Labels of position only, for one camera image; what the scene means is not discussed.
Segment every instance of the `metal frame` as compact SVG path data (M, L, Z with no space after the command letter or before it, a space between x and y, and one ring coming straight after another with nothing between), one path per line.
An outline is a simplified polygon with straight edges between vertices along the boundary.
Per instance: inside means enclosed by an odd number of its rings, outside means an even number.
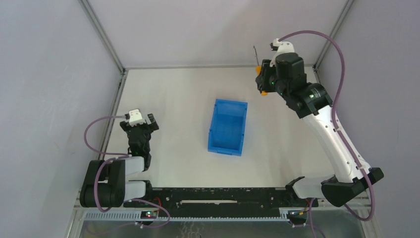
M114 60L114 63L117 66L118 70L121 73L124 73L124 67L122 66L122 63L119 60L119 57L114 47L112 46L111 41L108 39L108 36L106 35L105 30L98 19L98 16L96 16L95 11L92 8L92 5L90 4L88 0L79 0L79 3L81 4L83 10L85 11L86 16L89 18L90 22L92 23L93 28L99 35L99 38L104 44L106 50L108 50L108 52L111 54L111 57Z
M332 39L335 39L337 37L338 32L341 30L343 26L344 20L347 18L350 10L352 9L354 3L356 0L347 0L346 4L344 5L343 9L341 10L340 15L338 16L334 27L332 28L331 32L329 33L329 36ZM331 43L329 41L326 41L324 46L322 47L321 52L319 53L318 58L316 59L314 63L314 71L317 72L319 66L321 65L322 61L324 60L329 47L331 46Z
M119 106L119 102L122 96L122 91L124 89L124 85L125 85L125 81L127 78L127 70L128 69L134 69L134 68L124 68L115 49L113 48L110 40L108 39L106 32L104 30L104 28L102 27L97 15L95 14L92 5L90 4L89 0L79 0L82 8L84 9L87 17L89 18L89 20L92 23L93 28L95 29L95 31L98 33L99 38L101 39L101 41L104 44L104 47L108 50L108 52L110 53L110 56L112 57L115 65L117 66L117 68L119 69L119 71L121 72L121 78L120 81L118 83L118 87L116 89L116 93L114 96L114 100L113 100L113 105L112 108L110 110L110 115L115 115ZM330 32L330 36L332 38L335 38L339 32L339 30L342 28L343 26L343 22L345 20L345 18L347 17L347 15L349 14L350 10L352 9L353 5L355 3L355 0L347 0L346 4L344 5L337 21L334 24L334 27L332 29L332 31ZM319 56L315 62L315 64L313 65L309 65L313 67L314 73L315 73L315 77L318 83L321 82L320 78L319 78L319 74L318 74L318 69L320 64L322 63L323 59L325 58L328 49L330 47L330 43L327 41L321 52L319 53ZM250 67L250 66L255 66L255 65L232 65L232 66L190 66L187 68L206 68L206 67ZM156 67L156 68L181 68L181 67ZM113 126L113 121L110 120L107 125L106 125L106 129L104 131L103 137L102 137L102 143L101 143L101 150L104 150L107 148L108 142L109 142L109 137L112 131L112 126ZM341 210L343 208L337 208L332 206L329 202L327 202L325 199L319 199L318 200L319 206L313 208L314 210ZM350 202L350 206L355 209L360 216L367 216L368 215L368 211L369 211L369 207L370 207L370 201L368 198L368 194L361 194L359 197L353 199ZM131 219L133 216L135 217L137 213L144 211L144 210L148 210L150 208L124 208L124 207L120 207L120 208L114 208L111 211L109 211L109 215L108 216L98 216L96 215L98 213L97 209L95 208L83 208L80 206L79 203L79 198L77 197L76 199L76 203L75 206L73 208L73 213L71 215L70 218L70 222L67 228L67 232L65 237L67 238L78 238L81 234L82 231L82 226L83 226L83 222L85 220L91 220L93 218L97 218L98 220L107 220L107 221L114 221L116 215L118 214L122 214L122 216ZM289 210L296 210L296 207L291 207L291 208L281 208L279 209L279 217L273 219L270 218L253 218L253 219L245 219L246 221L276 221L276 219L280 219L280 220L284 220L281 216L282 213L287 212ZM177 218L174 219L174 221L195 221L197 219L194 218ZM212 219L202 219L203 221L216 221L217 218L215 218L215 220ZM374 217L371 222L364 222L362 223L362 227L365 233L365 236L367 238L370 237L382 237L381 233L380 233L380 229L379 229L379 225L377 223L376 218Z
M287 222L287 213L281 210L278 217L252 217L252 218L194 218L194 217L171 217L172 222ZM107 213L102 213L99 210L89 210L85 213L85 221L167 221L166 217L158 217L154 219L141 218L142 211L140 210L111 210Z
M239 64L239 65L201 65L201 66L159 66L159 67L128 67L126 71L131 69L175 69L175 68L249 68L255 67L255 64ZM313 67L311 63L306 63L305 67Z

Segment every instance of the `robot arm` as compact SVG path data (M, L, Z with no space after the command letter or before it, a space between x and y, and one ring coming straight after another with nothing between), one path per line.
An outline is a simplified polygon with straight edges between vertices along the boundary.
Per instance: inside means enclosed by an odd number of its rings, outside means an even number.
M147 180L126 181L126 176L146 171L150 166L152 156L150 155L149 141L152 138L152 132L159 130L159 126L153 114L147 116L150 123L146 122L139 109L134 109L125 115L127 121L120 122L121 128L128 137L129 148L125 157L108 159L107 161L113 161L110 164L104 160L92 160L89 163L80 191L82 207L99 208L98 204L103 207L120 207L128 199L144 197L146 190L151 189L151 184Z
M324 197L340 207L366 190L368 185L350 151L338 135L331 120L332 100L325 88L318 83L308 83L304 62L294 52L292 43L271 43L276 51L272 60L264 59L256 83L264 96L276 92L286 105L315 133L334 169L334 175L322 178L299 177L288 184L299 198ZM380 168L371 168L360 156L353 143L337 123L353 151L358 155L362 168L368 173L372 184L383 178Z

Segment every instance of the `blue storage crate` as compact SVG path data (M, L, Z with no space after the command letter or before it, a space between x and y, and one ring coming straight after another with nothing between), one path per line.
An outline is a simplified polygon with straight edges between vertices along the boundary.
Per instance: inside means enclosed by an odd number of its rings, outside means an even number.
M242 155L248 103L216 99L209 131L208 151Z

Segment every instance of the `white enclosure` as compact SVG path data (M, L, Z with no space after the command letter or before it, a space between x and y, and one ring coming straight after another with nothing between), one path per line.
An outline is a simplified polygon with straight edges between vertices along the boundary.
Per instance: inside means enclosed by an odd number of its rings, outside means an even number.
M134 108L153 113L160 130L151 167L130 178L154 187L281 187L332 174L309 128L278 95L260 96L254 82L253 47L259 62L270 59L273 39L300 30L342 46L338 115L366 161L385 173L374 185L383 236L417 236L419 219L405 220L419 213L418 9L418 0L3 1L1 237L78 238L72 222L83 217L72 209L98 158L83 131ZM319 36L289 41L308 80L334 96L335 49ZM241 157L207 152L216 98L249 104ZM126 152L118 123L93 126L89 142ZM369 200L357 199L367 212ZM362 226L367 238L382 237L376 218Z
M124 67L254 65L274 38L298 30L328 34L346 0L91 0ZM293 39L305 63L325 40Z

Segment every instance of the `orange part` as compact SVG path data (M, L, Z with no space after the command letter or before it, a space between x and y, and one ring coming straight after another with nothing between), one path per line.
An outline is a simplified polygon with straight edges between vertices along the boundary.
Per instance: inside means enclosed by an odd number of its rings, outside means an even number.
M255 72L257 72L257 74L259 75L261 72L261 65L258 65L257 67L255 67Z

